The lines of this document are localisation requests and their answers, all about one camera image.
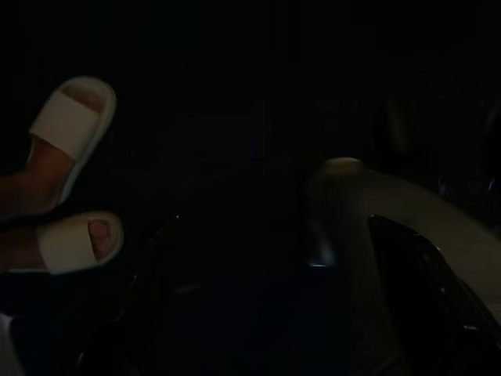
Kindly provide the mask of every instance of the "slipper strap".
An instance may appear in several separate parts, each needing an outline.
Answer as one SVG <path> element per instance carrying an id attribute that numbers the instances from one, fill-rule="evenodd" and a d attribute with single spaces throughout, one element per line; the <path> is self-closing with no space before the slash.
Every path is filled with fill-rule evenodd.
<path id="1" fill-rule="evenodd" d="M 96 131 L 99 114 L 55 91 L 30 128 L 30 133 L 50 143 L 77 162 Z"/>
<path id="2" fill-rule="evenodd" d="M 38 249 L 51 274 L 67 273 L 97 264 L 88 235 L 88 222 L 68 218 L 37 228 Z"/>

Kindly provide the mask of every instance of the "slipper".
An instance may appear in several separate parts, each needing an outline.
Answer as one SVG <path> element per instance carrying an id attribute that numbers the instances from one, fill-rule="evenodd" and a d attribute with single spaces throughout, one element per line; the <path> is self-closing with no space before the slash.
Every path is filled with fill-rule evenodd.
<path id="1" fill-rule="evenodd" d="M 61 90 L 68 85 L 100 94 L 104 101 L 101 114 L 63 94 Z M 31 126 L 31 135 L 62 150 L 75 162 L 61 191 L 59 204 L 70 196 L 80 171 L 110 126 L 116 105 L 115 93 L 107 83 L 98 78 L 76 77 L 63 83 L 50 96 Z"/>
<path id="2" fill-rule="evenodd" d="M 0 374 L 4 376 L 23 376 L 23 368 L 10 336 L 10 322 L 12 320 L 12 317 L 0 313 Z"/>
<path id="3" fill-rule="evenodd" d="M 110 227 L 110 253 L 96 260 L 88 235 L 88 223 L 103 221 Z M 47 269 L 11 269 L 9 273 L 51 273 L 52 275 L 76 272 L 104 266 L 121 250 L 124 230 L 120 219 L 108 212 L 92 211 L 75 215 L 36 229 L 38 250 Z"/>

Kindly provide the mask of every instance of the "leg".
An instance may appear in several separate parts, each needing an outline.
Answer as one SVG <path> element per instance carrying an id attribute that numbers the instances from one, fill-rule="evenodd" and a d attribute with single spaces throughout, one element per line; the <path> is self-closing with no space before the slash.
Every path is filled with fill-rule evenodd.
<path id="1" fill-rule="evenodd" d="M 66 87 L 63 93 L 100 113 L 103 102 L 93 92 Z M 57 206 L 74 162 L 63 151 L 33 138 L 30 160 L 24 171 L 0 177 L 0 222 L 24 215 L 40 215 Z"/>

